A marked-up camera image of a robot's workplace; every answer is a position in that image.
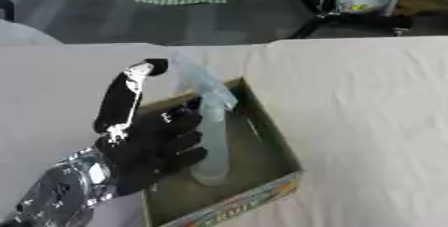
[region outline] black chair leg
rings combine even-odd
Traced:
[[[14,3],[11,0],[0,0],[0,10],[5,12],[5,20],[14,22]]]
[[[308,22],[306,22],[304,25],[302,25],[298,30],[296,30],[291,36],[289,36],[287,39],[304,39],[311,34],[313,34],[321,25],[326,23],[325,19],[322,19],[320,17],[315,17]]]

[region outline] white tablecloth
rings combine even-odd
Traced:
[[[298,192],[221,226],[445,227],[448,38],[281,41],[178,47],[222,80],[244,76],[306,170]],[[143,44],[3,47],[0,214],[51,163],[92,144],[105,88],[166,49]],[[175,73],[144,102],[172,95]],[[91,226],[139,226],[138,195]]]

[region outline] transparent spray bottle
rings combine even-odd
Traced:
[[[178,70],[180,89],[192,89],[202,98],[198,131],[202,133],[200,145],[208,150],[208,155],[191,168],[191,174],[203,185],[222,184],[229,171],[225,113],[235,107],[237,99],[222,82],[178,53],[172,54],[170,61]]]

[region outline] chair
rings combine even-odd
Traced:
[[[390,32],[399,36],[412,27],[412,21],[402,16],[381,16],[375,13],[352,14],[337,10],[337,0],[301,0],[315,17],[298,28],[288,39],[304,39],[323,25],[360,26]]]
[[[5,13],[5,20],[14,22],[14,3],[11,0],[0,0],[0,10]]]

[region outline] silver robotic wrist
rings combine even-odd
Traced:
[[[14,218],[33,227],[82,226],[87,212],[116,197],[115,183],[104,155],[88,147],[47,170],[18,203]]]

